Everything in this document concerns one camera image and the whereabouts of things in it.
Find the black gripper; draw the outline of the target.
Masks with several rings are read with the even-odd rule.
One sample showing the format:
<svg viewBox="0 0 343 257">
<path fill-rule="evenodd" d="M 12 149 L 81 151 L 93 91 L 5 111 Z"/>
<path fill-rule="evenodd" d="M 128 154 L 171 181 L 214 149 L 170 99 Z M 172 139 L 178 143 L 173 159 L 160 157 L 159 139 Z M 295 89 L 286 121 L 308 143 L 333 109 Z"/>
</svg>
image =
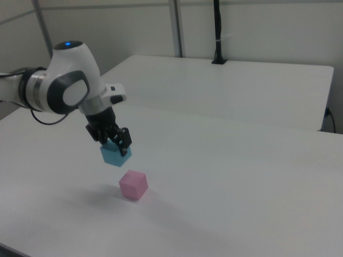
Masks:
<svg viewBox="0 0 343 257">
<path fill-rule="evenodd" d="M 110 140 L 119 148 L 122 157 L 128 153 L 128 148 L 132 144 L 131 135 L 127 127 L 119 128 L 116 124 L 116 116 L 112 107 L 104 111 L 85 116 L 88 124 L 86 129 L 94 141 L 104 145 Z"/>
</svg>

